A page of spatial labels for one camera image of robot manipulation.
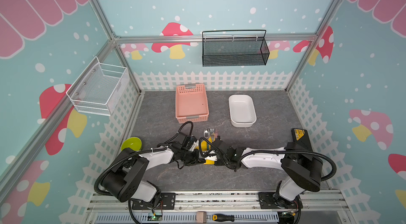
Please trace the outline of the yellow paper napkin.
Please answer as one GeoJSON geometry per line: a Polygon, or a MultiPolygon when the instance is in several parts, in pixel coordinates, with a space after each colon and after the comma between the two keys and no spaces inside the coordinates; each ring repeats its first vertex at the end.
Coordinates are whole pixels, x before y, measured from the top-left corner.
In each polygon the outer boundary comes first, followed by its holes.
{"type": "Polygon", "coordinates": [[[205,161],[205,165],[215,165],[215,162],[217,161],[213,142],[212,137],[201,137],[197,142],[196,149],[199,151],[199,158],[205,161]]]}

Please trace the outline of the spoon with teal handle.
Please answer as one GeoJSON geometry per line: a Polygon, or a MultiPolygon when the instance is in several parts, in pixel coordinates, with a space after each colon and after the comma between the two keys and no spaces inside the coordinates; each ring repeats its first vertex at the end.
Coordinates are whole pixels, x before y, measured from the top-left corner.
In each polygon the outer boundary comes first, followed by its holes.
{"type": "Polygon", "coordinates": [[[204,137],[205,139],[209,139],[210,136],[211,136],[210,130],[209,130],[209,129],[204,129],[203,137],[204,137]]]}

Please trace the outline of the fork with teal handle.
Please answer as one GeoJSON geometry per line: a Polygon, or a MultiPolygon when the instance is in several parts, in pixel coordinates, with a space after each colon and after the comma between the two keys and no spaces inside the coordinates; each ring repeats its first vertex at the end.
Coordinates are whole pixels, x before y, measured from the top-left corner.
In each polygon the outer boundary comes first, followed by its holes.
{"type": "Polygon", "coordinates": [[[215,128],[210,128],[209,133],[210,133],[210,139],[213,142],[215,140],[215,138],[216,138],[215,128]]]}

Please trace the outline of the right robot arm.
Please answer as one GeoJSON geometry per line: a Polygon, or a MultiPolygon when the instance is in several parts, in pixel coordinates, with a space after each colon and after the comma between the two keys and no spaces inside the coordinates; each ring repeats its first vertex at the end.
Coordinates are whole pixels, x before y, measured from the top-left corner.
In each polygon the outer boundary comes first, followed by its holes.
{"type": "Polygon", "coordinates": [[[228,169],[269,168],[282,170],[287,177],[278,182],[275,193],[260,196],[270,207],[300,209],[300,195],[305,191],[320,191],[321,182],[337,172],[336,163],[329,157],[309,151],[295,142],[278,149],[233,148],[221,140],[208,143],[204,158],[217,157],[217,162],[228,169]]]}

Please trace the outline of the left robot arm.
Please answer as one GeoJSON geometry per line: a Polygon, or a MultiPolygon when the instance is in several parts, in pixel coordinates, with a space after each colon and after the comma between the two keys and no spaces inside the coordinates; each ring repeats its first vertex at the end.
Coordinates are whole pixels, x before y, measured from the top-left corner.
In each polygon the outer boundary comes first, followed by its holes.
{"type": "Polygon", "coordinates": [[[198,140],[194,136],[183,135],[181,138],[183,142],[175,141],[174,136],[149,150],[133,151],[125,148],[96,179],[94,191],[100,195],[113,196],[120,202],[138,200],[158,204],[161,190],[143,180],[147,170],[170,163],[176,163],[182,169],[206,162],[197,149],[198,140]]]}

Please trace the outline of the white plastic bin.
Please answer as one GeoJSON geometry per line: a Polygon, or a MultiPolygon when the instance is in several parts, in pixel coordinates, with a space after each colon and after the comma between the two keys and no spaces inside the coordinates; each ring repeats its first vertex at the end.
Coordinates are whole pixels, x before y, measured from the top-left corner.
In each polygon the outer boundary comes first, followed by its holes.
{"type": "Polygon", "coordinates": [[[237,128],[248,128],[256,122],[256,112],[253,99],[249,95],[231,95],[229,112],[231,124],[237,128]]]}

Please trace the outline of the pink plastic basket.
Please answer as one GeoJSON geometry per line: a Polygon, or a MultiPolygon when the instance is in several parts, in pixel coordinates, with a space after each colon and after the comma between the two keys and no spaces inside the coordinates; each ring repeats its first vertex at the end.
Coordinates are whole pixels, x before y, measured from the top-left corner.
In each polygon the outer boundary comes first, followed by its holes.
{"type": "Polygon", "coordinates": [[[203,83],[179,85],[176,87],[176,119],[183,124],[187,121],[208,121],[209,108],[206,87],[203,83]]]}

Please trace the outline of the green plastic bowl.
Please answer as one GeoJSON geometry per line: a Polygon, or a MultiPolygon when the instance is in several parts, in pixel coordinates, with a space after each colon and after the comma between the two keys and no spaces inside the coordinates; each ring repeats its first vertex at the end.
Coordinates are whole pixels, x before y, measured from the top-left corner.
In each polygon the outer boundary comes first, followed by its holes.
{"type": "Polygon", "coordinates": [[[130,148],[133,151],[140,151],[142,150],[142,141],[138,137],[130,137],[126,139],[121,145],[121,151],[126,148],[130,148]]]}

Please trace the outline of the yellow black screwdriver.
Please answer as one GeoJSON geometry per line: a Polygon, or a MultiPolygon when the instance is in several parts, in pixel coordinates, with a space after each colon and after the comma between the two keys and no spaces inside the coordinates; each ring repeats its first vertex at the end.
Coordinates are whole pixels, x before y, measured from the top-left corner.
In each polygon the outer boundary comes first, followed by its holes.
{"type": "Polygon", "coordinates": [[[267,219],[261,219],[261,218],[237,218],[234,215],[226,215],[226,214],[221,214],[217,213],[212,216],[212,220],[216,222],[234,222],[236,220],[242,220],[242,221],[267,221],[267,219]]]}

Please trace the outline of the black box yellow label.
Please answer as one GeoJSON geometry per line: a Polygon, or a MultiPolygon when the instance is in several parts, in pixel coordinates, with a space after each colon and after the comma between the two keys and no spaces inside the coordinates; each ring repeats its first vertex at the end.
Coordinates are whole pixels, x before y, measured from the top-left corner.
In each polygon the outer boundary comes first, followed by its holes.
{"type": "Polygon", "coordinates": [[[293,128],[291,130],[293,140],[301,144],[310,144],[309,133],[305,129],[293,128]]]}

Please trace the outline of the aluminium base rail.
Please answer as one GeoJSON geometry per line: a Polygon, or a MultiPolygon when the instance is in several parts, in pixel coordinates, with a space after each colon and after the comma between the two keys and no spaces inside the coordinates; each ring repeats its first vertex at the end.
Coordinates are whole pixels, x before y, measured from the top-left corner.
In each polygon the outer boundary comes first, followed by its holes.
{"type": "Polygon", "coordinates": [[[151,210],[141,202],[121,203],[94,195],[84,224],[213,224],[216,214],[236,224],[353,224],[355,219],[338,190],[304,192],[286,208],[272,202],[273,191],[173,191],[151,210]]]}

